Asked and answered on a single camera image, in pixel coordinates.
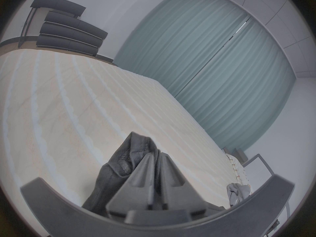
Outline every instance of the mattress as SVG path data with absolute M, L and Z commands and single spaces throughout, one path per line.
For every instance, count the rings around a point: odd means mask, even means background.
M 235 171 L 157 81 L 96 59 L 21 49 L 0 57 L 0 180 L 18 214 L 48 233 L 20 187 L 42 177 L 81 206 L 131 131 L 151 137 L 206 201 L 229 208 Z

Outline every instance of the curtain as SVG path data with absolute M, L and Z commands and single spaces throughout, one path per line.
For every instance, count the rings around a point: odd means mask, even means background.
M 229 150 L 246 150 L 265 133 L 295 81 L 270 34 L 227 0 L 163 1 L 114 63 L 159 81 Z

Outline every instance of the dark baseboard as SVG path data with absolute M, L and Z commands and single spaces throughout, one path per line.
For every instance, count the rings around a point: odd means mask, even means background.
M 20 37 L 7 39 L 7 40 L 0 43 L 0 47 L 2 47 L 4 45 L 11 44 L 11 43 L 17 43 L 17 42 L 19 42 L 19 39 L 20 39 Z M 25 36 L 24 41 L 37 41 L 37 36 Z
M 105 57 L 105 56 L 100 55 L 100 54 L 97 54 L 97 55 L 96 55 L 96 59 L 113 63 L 113 59 L 111 59 L 111 58 L 109 58 L 109 57 Z

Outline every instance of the crumpled gray clothing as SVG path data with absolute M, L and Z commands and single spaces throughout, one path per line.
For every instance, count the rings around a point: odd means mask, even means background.
M 230 206 L 236 205 L 250 195 L 250 186 L 231 183 L 227 185 Z

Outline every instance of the pillow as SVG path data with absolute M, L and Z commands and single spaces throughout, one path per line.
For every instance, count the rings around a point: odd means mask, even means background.
M 252 190 L 252 187 L 249 183 L 249 180 L 247 179 L 247 175 L 246 175 L 246 171 L 245 171 L 244 167 L 240 164 L 239 160 L 237 160 L 236 157 L 231 156 L 229 154 L 226 154 L 226 155 L 229 158 L 230 163 L 232 164 L 232 166 L 235 170 L 235 174 L 236 174 L 238 183 L 241 185 L 249 185 L 250 186 L 250 194 L 252 194 L 253 190 Z

